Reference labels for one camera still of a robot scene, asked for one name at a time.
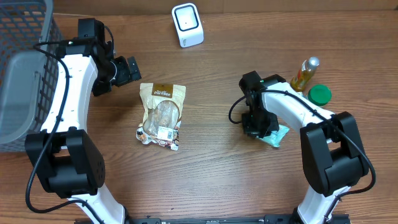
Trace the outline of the silver round ball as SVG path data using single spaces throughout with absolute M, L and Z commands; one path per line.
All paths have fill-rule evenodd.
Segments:
M 317 57 L 310 57 L 305 60 L 298 70 L 296 76 L 290 81 L 290 86 L 295 91 L 304 91 L 310 79 L 314 76 L 318 66 L 320 65 L 320 60 Z

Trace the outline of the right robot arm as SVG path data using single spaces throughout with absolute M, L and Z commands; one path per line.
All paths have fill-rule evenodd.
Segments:
M 270 136 L 283 119 L 300 135 L 307 193 L 291 214 L 265 215 L 264 223 L 350 223 L 348 215 L 333 213 L 335 207 L 346 195 L 370 190 L 374 181 L 363 189 L 351 188 L 365 175 L 376 175 L 354 117 L 309 102 L 279 75 L 261 78 L 252 71 L 242 76 L 239 87 L 249 106 L 240 120 L 244 134 Z

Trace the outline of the brown snack packet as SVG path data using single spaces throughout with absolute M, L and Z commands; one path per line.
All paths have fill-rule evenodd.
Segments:
M 144 115 L 136 130 L 141 143 L 178 150 L 186 87 L 164 83 L 141 83 L 139 91 Z

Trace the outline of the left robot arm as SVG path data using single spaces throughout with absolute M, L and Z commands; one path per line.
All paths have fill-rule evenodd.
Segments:
M 141 78 L 134 58 L 116 57 L 110 29 L 94 18 L 78 21 L 78 35 L 56 42 L 58 80 L 49 114 L 37 134 L 25 139 L 31 179 L 78 205 L 92 223 L 128 223 L 127 209 L 105 184 L 102 154 L 87 133 L 90 98 Z

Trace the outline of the teal white snack packet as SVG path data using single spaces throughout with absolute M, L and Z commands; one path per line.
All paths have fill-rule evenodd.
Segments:
M 272 147 L 280 147 L 280 142 L 289 130 L 290 129 L 288 127 L 280 124 L 278 131 L 271 131 L 269 136 L 264 136 L 263 138 L 259 138 L 259 140 L 271 145 Z

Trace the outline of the green lid white jar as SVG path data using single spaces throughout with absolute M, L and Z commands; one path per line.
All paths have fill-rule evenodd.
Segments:
M 315 85 L 309 90 L 307 98 L 314 105 L 325 106 L 331 100 L 332 93 L 325 85 Z

